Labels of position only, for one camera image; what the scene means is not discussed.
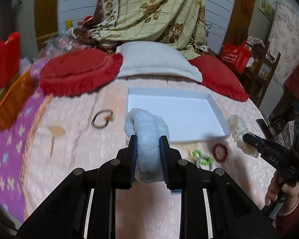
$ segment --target bracelet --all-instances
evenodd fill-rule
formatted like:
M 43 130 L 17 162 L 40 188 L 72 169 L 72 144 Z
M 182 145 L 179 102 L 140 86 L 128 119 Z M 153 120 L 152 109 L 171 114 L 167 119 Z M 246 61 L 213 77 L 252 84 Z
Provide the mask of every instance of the bracelet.
M 217 147 L 221 147 L 225 151 L 225 155 L 220 159 L 217 157 L 217 154 L 216 154 Z M 214 145 L 214 147 L 213 147 L 213 157 L 215 158 L 216 162 L 223 163 L 224 161 L 226 161 L 227 156 L 228 156 L 228 150 L 227 150 L 227 147 L 225 145 L 223 145 L 221 143 L 218 143 L 218 144 Z
M 96 117 L 99 114 L 103 113 L 103 112 L 109 112 L 110 113 L 107 117 L 105 117 L 105 121 L 106 121 L 105 124 L 101 125 L 101 126 L 95 125 Z M 92 127 L 97 128 L 97 129 L 105 128 L 109 124 L 110 120 L 112 120 L 112 117 L 113 117 L 113 111 L 112 110 L 101 110 L 98 113 L 96 113 L 96 115 L 94 116 L 94 118 L 93 118 L 93 120 L 91 122 L 91 125 L 92 125 Z

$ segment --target red plastic basket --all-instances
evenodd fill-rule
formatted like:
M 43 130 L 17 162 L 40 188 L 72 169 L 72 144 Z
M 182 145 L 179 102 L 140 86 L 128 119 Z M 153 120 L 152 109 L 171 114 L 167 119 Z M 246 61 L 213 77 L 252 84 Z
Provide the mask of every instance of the red plastic basket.
M 0 40 L 0 89 L 6 86 L 16 74 L 20 63 L 20 35 L 14 32 L 8 40 Z

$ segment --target white cardboard box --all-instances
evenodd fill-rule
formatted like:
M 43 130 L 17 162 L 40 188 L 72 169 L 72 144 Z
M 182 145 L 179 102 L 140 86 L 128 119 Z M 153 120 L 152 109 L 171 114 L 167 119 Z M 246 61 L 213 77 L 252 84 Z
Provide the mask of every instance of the white cardboard box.
M 208 93 L 130 87 L 126 116 L 133 108 L 162 117 L 169 128 L 170 142 L 202 141 L 231 135 L 223 113 Z

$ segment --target orange plastic basket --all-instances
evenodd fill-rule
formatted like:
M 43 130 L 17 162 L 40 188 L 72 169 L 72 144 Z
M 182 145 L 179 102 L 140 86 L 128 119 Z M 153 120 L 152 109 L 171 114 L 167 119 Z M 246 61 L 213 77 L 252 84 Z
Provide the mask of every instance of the orange plastic basket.
M 12 126 L 33 90 L 29 69 L 13 83 L 0 102 L 0 130 Z

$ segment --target floral quilt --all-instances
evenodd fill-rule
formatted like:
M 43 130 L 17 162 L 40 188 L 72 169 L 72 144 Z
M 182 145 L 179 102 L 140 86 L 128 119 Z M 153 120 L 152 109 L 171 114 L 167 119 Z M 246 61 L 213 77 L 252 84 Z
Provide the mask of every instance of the floral quilt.
M 46 63 L 47 60 L 39 60 L 32 65 L 30 75 L 33 80 L 39 79 L 39 73 Z M 32 121 L 44 98 L 41 88 L 37 87 L 11 128 L 0 131 L 0 203 L 22 223 L 25 208 L 20 183 L 22 156 Z

